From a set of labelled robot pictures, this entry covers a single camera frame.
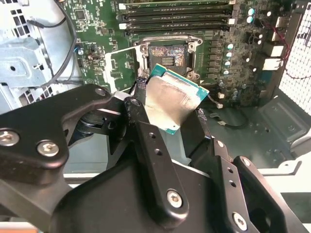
black ram slot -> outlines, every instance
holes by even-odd
[[[196,27],[179,27],[179,28],[141,28],[141,29],[127,29],[125,30],[126,35],[134,35],[134,34],[142,34],[142,33],[171,33],[171,32],[198,32],[198,31],[205,31],[205,30],[223,30],[229,31],[229,27],[226,24],[222,25],[206,25],[206,26],[196,26]]]
[[[231,10],[224,10],[224,9],[218,9],[218,10],[210,10],[209,12],[200,12],[200,13],[189,13],[189,14],[169,14],[165,16],[143,16],[143,17],[133,17],[128,15],[123,15],[121,17],[121,20],[123,22],[137,22],[137,21],[157,21],[157,22],[163,22],[163,21],[175,21],[175,20],[191,20],[191,19],[204,19],[204,18],[210,18],[215,17],[215,15],[232,15]]]
[[[224,24],[227,22],[226,18],[204,18],[202,21],[195,20],[193,22],[187,21],[185,22],[182,20],[182,22],[161,22],[161,23],[156,23],[156,22],[135,22],[128,24],[127,29],[131,28],[166,28],[166,27],[192,27],[192,26],[205,26],[205,25],[211,25],[211,24]]]
[[[201,5],[201,6],[172,6],[172,7],[146,7],[128,10],[126,14],[134,16],[149,16],[150,14],[170,14],[173,12],[204,12],[209,9],[221,7],[218,5]]]

green circuit board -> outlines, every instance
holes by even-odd
[[[162,62],[161,65],[171,67],[211,92],[221,88],[225,94],[223,102],[240,101],[243,106],[254,104],[259,98],[258,86],[263,87],[268,82],[260,79],[260,72],[252,68],[262,44],[249,43],[249,38],[253,40],[256,34],[263,38],[268,36],[265,28],[255,25],[255,19],[269,20],[260,12],[272,8],[273,2],[65,0],[63,4],[76,26],[77,46],[83,51],[78,55],[78,64],[84,83],[95,83],[111,91],[126,91],[138,78],[135,50],[111,57],[113,88],[111,80],[105,76],[104,55],[130,48],[146,37],[180,35],[201,39],[196,44],[195,59],[194,53],[187,52],[190,45],[182,40],[154,41],[147,49],[155,54],[147,59],[149,69],[153,63]],[[184,53],[181,46],[186,46]],[[184,67],[178,67],[177,53],[183,59],[179,60],[180,66]]]

screw hole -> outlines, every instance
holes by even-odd
[[[100,89],[100,88],[96,88],[96,89],[95,89],[95,92],[96,92],[98,95],[100,95],[100,96],[105,96],[105,95],[106,95],[105,91],[102,90],[102,89]]]
[[[154,133],[149,133],[149,136],[150,136],[151,138],[156,138],[156,135],[155,135]]]
[[[156,155],[162,155],[162,151],[160,151],[159,149],[155,149],[155,154]]]
[[[237,187],[237,185],[233,182],[233,181],[229,181],[229,183],[231,184],[232,187]]]
[[[136,99],[131,99],[131,102],[136,106],[140,106],[140,103]]]

mesh panel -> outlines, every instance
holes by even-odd
[[[279,88],[311,115],[311,4],[301,21]]]

screw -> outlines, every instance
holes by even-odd
[[[233,220],[235,222],[235,224],[242,230],[242,231],[246,231],[247,230],[247,224],[246,224],[246,221],[244,220],[244,218],[236,213],[236,212],[233,212],[232,214],[232,217],[233,217]]]
[[[181,196],[173,190],[169,190],[167,192],[167,200],[171,204],[172,207],[180,208],[183,204],[183,200],[181,199]]]
[[[19,141],[19,135],[13,131],[0,132],[0,145],[10,147]]]
[[[218,140],[217,140],[217,144],[218,144],[220,147],[224,147],[224,144],[223,144],[221,141],[218,141]]]
[[[37,150],[44,156],[53,157],[58,154],[59,147],[52,141],[45,141],[39,143]]]
[[[250,162],[246,158],[242,158],[243,162],[245,163],[246,166],[251,166]]]
[[[84,50],[80,49],[78,50],[78,55],[82,56],[84,54]]]

